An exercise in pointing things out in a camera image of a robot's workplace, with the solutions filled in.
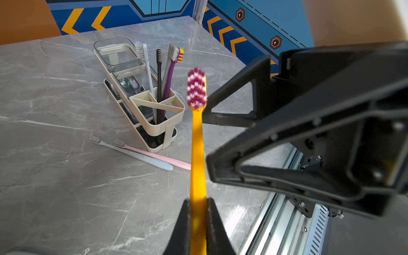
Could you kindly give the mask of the purple toothbrush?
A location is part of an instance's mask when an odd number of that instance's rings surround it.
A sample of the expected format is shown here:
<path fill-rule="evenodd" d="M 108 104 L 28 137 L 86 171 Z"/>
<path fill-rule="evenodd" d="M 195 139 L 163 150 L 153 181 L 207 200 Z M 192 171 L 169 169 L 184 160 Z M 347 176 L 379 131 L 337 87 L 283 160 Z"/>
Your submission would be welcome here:
<path fill-rule="evenodd" d="M 176 61 L 176 63 L 181 63 L 182 60 L 183 60 L 183 56 L 184 56 L 184 50 L 181 49 L 181 48 L 179 48 L 179 49 L 180 49 L 180 53 L 178 55 L 179 58 Z M 168 76 L 167 85 L 166 85 L 166 88 L 165 88 L 164 100 L 166 100 L 166 99 L 168 99 L 170 97 L 172 77 L 173 77 L 174 67 L 175 67 L 176 63 L 171 64 L 170 69 L 169 69 L 169 76 Z"/>

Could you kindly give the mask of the white blue toothbrush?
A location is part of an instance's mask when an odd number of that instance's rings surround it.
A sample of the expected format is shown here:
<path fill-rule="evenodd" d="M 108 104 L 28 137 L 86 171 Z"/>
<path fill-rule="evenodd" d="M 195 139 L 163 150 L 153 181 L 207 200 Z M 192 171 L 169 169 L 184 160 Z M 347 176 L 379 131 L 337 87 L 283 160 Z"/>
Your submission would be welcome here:
<path fill-rule="evenodd" d="M 137 42 L 135 44 L 135 52 L 141 66 L 140 73 L 137 74 L 137 78 L 140 80 L 137 95 L 143 94 L 143 100 L 153 103 L 154 101 L 149 96 L 151 95 L 153 99 L 156 99 L 156 94 L 149 64 L 147 44 Z"/>

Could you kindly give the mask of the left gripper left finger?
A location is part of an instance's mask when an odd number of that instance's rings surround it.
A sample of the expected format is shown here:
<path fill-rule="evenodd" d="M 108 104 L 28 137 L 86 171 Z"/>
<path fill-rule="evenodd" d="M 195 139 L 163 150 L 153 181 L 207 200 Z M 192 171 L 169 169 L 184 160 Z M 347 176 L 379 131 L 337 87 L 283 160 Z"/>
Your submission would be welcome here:
<path fill-rule="evenodd" d="M 185 199 L 163 255 L 189 255 L 190 245 L 191 206 L 190 200 Z"/>

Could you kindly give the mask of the yellow toothbrush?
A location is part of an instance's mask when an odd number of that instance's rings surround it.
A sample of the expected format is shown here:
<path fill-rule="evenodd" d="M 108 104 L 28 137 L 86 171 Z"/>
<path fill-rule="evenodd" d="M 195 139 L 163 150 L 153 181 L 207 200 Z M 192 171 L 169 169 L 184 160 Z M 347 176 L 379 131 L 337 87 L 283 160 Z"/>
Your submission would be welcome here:
<path fill-rule="evenodd" d="M 188 73 L 187 103 L 192 111 L 190 253 L 192 255 L 205 255 L 207 253 L 207 191 L 203 139 L 203 111 L 207 105 L 207 84 L 204 71 L 198 68 Z"/>

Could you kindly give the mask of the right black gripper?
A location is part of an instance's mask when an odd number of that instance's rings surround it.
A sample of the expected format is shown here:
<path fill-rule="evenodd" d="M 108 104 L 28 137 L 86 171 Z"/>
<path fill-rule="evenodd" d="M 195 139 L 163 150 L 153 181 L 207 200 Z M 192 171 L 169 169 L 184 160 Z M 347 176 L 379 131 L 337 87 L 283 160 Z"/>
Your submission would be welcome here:
<path fill-rule="evenodd" d="M 286 51 L 279 74 L 290 95 L 278 111 L 281 128 L 408 117 L 405 41 Z"/>

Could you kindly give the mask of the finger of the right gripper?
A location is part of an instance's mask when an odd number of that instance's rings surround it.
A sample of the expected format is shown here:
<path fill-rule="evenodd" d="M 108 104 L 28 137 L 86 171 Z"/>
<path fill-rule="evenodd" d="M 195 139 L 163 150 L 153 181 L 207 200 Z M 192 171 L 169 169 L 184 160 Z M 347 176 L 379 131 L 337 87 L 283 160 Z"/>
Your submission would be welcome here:
<path fill-rule="evenodd" d="M 279 127 L 290 101 L 271 78 L 274 109 L 206 157 L 213 182 L 277 192 L 366 217 L 382 216 L 408 193 L 406 119 L 363 118 Z"/>
<path fill-rule="evenodd" d="M 211 93 L 203 122 L 250 128 L 274 109 L 269 55 L 259 56 Z"/>

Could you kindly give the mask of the black toothbrush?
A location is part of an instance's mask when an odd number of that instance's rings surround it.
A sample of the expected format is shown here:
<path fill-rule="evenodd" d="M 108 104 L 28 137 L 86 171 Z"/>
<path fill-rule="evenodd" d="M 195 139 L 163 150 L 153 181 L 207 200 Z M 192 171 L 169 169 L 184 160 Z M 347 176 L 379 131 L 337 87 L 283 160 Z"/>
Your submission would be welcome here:
<path fill-rule="evenodd" d="M 162 90 L 162 63 L 164 61 L 164 52 L 162 49 L 158 48 L 156 50 L 156 62 L 157 62 L 157 101 L 160 103 L 162 100 L 161 90 Z"/>

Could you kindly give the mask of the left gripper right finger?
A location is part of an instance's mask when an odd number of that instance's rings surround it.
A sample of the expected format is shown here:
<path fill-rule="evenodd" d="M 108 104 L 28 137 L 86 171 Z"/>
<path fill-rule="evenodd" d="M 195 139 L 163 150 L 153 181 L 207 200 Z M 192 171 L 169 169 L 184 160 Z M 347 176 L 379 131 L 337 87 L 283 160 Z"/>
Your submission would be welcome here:
<path fill-rule="evenodd" d="M 206 228 L 208 255 L 236 255 L 213 198 L 207 198 Z"/>

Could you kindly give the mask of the light blue toothbrush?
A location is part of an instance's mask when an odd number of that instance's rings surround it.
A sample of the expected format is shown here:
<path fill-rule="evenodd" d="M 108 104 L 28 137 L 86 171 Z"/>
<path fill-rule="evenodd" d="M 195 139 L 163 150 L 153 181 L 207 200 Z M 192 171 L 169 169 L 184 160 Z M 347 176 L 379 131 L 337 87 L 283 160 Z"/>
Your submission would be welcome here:
<path fill-rule="evenodd" d="M 152 158 L 152 157 L 149 157 L 149 156 L 146 156 L 146 155 L 142 155 L 142 154 L 139 154 L 139 153 L 136 153 L 136 152 L 132 152 L 130 150 L 126 150 L 126 149 L 123 149 L 123 148 L 119 148 L 117 146 L 114 146 L 114 145 L 111 145 L 109 143 L 104 142 L 103 140 L 101 140 L 100 138 L 98 138 L 96 136 L 90 136 L 89 140 L 92 141 L 93 143 L 96 143 L 96 144 L 100 145 L 100 146 L 104 146 L 104 147 L 113 149 L 113 150 L 115 150 L 117 152 L 126 154 L 126 155 L 128 155 L 130 157 L 133 157 L 135 159 L 138 159 L 138 160 L 140 160 L 142 162 L 145 162 L 147 164 L 155 166 L 155 167 L 157 167 L 159 169 L 162 169 L 162 170 L 165 170 L 165 171 L 173 171 L 173 166 L 171 164 L 169 164 L 169 163 L 166 163 L 166 162 L 162 161 L 162 160 L 155 159 L 155 158 Z"/>

